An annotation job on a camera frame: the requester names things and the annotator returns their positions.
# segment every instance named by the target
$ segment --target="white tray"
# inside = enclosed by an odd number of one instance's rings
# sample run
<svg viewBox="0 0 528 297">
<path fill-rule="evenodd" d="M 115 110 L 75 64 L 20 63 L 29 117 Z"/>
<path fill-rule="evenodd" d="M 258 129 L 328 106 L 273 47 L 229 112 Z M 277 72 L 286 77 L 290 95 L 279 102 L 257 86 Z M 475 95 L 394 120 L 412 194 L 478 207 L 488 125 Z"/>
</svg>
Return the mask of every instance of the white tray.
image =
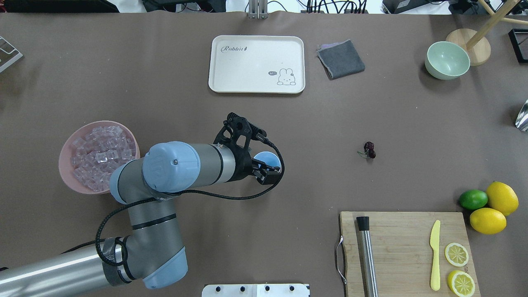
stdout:
<svg viewBox="0 0 528 297">
<path fill-rule="evenodd" d="M 219 93 L 304 90 L 304 44 L 295 36 L 221 35 L 213 40 L 209 87 Z"/>
</svg>

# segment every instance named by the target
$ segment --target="lemon slice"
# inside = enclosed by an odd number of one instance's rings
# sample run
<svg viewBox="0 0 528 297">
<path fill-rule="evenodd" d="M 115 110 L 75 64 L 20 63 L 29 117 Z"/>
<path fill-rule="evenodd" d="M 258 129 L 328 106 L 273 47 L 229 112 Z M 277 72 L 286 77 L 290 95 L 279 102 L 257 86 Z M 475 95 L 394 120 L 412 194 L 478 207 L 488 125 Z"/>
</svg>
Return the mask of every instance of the lemon slice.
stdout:
<svg viewBox="0 0 528 297">
<path fill-rule="evenodd" d="M 458 297 L 470 297 L 475 293 L 473 278 L 464 271 L 454 270 L 447 276 L 447 284 Z"/>
<path fill-rule="evenodd" d="M 469 261 L 469 253 L 466 248 L 458 243 L 450 243 L 446 246 L 446 259 L 451 265 L 463 267 Z"/>
</svg>

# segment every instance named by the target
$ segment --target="gray cloth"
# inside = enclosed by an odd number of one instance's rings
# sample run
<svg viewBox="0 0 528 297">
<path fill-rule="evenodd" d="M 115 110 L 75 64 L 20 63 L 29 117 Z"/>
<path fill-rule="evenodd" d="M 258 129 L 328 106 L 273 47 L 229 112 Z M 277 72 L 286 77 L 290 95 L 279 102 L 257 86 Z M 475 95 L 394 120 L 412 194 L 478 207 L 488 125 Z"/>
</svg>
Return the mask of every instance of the gray cloth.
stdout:
<svg viewBox="0 0 528 297">
<path fill-rule="evenodd" d="M 339 43 L 323 44 L 317 50 L 317 56 L 328 70 L 331 79 L 365 70 L 365 64 L 350 39 Z"/>
</svg>

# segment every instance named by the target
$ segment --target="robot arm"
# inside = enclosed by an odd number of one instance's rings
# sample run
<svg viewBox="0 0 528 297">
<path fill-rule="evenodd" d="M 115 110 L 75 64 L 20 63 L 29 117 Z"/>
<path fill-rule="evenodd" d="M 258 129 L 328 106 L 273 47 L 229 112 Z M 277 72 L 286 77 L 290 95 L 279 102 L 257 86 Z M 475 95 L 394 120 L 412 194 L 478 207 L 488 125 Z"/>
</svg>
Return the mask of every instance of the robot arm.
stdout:
<svg viewBox="0 0 528 297">
<path fill-rule="evenodd" d="M 245 136 L 244 147 L 237 145 Z M 273 147 L 281 167 L 252 159 L 250 140 Z M 53 259 L 0 272 L 0 297 L 71 296 L 105 286 L 143 279 L 149 289 L 173 284 L 187 272 L 174 203 L 171 198 L 194 192 L 228 199 L 250 199 L 271 190 L 284 173 L 284 163 L 266 132 L 234 113 L 228 115 L 214 144 L 168 142 L 154 145 L 145 157 L 118 168 L 110 179 L 110 192 L 128 209 L 133 233 L 121 238 L 99 238 L 96 246 L 78 249 Z M 257 177 L 272 186 L 257 195 L 228 197 L 189 190 L 221 182 Z"/>
</svg>

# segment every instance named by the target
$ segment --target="black cap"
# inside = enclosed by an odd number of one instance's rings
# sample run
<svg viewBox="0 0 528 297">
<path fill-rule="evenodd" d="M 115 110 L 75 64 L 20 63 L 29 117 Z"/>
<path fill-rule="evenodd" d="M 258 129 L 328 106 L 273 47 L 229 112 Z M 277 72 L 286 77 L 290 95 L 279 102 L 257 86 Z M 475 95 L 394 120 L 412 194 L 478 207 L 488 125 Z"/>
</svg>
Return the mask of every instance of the black cap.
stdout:
<svg viewBox="0 0 528 297">
<path fill-rule="evenodd" d="M 369 217 L 356 217 L 360 231 L 369 231 Z"/>
</svg>

